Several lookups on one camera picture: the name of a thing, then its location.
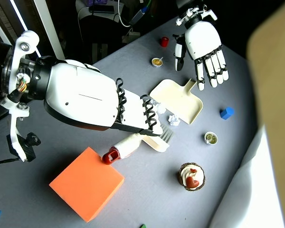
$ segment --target red heart decoration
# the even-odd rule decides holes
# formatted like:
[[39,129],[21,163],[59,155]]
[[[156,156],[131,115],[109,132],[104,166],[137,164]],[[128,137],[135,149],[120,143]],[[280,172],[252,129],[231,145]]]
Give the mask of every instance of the red heart decoration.
[[192,177],[187,177],[186,178],[186,186],[190,189],[196,188],[199,185],[198,180],[194,180]]

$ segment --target cupcake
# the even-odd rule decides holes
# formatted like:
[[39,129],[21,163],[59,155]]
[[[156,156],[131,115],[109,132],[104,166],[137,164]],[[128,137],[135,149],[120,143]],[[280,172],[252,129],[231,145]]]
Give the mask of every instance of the cupcake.
[[180,167],[178,180],[188,191],[199,190],[205,184],[204,170],[196,163],[185,163]]

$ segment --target beige dustpan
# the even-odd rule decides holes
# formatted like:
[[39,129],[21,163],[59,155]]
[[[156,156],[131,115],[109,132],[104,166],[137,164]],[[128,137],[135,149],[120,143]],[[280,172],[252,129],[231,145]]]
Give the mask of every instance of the beige dustpan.
[[196,82],[189,80],[185,86],[165,79],[150,93],[150,97],[162,103],[170,112],[187,124],[192,124],[203,109],[202,101],[190,91]]

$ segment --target robotic arm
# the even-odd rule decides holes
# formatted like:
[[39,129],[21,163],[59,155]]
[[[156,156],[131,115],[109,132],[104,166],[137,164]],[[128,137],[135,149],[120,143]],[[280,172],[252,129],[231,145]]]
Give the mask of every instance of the robotic arm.
[[211,23],[203,21],[207,16],[211,16],[213,20],[218,18],[212,10],[207,10],[206,5],[200,10],[199,6],[192,6],[193,3],[194,1],[177,0],[180,17],[176,24],[180,26],[184,23],[187,30],[185,34],[173,35],[176,38],[175,70],[182,69],[187,50],[194,60],[199,90],[204,90],[203,66],[212,87],[222,84],[229,76],[219,34]]
[[27,93],[32,100],[44,100],[44,107],[56,119],[93,130],[119,129],[150,136],[162,134],[161,123],[153,106],[145,99],[122,88],[100,70],[75,60],[41,57],[36,62],[25,59],[36,50],[38,35],[25,31],[16,41],[13,55],[2,63],[1,88],[6,95],[0,105],[10,114],[10,152],[24,161],[35,158],[32,146],[38,137],[30,133],[24,139],[16,128],[17,119],[29,116],[29,107],[20,103]]

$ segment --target orange block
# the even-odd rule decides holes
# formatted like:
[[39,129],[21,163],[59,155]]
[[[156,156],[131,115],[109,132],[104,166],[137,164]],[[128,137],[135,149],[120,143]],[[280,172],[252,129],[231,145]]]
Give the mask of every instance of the orange block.
[[124,177],[90,147],[49,185],[86,222],[94,219]]

